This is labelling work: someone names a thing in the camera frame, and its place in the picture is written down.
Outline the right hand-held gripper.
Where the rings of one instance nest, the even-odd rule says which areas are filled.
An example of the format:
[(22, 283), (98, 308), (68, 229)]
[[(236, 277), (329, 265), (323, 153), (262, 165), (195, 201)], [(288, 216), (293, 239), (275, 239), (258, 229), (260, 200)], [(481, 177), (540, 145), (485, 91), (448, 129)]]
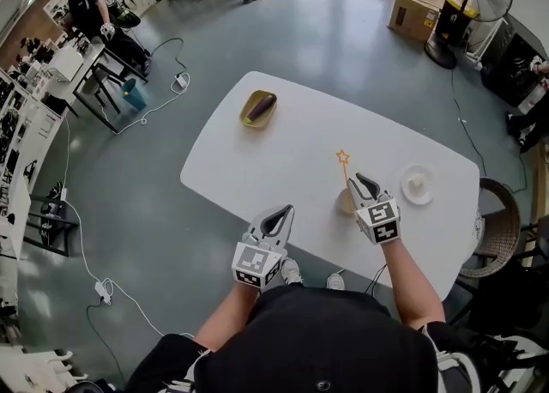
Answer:
[(360, 231), (374, 244), (382, 245), (401, 237), (401, 214), (396, 200), (380, 186), (357, 172), (347, 180)]

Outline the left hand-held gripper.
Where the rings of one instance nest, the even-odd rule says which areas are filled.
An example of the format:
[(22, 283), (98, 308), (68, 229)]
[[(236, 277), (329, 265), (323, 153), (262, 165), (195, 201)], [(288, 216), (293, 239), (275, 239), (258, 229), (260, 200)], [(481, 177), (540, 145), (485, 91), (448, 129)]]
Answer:
[(267, 209), (252, 220), (234, 252), (235, 281), (260, 291), (266, 288), (287, 256), (286, 245), (294, 216), (293, 205), (283, 205)]

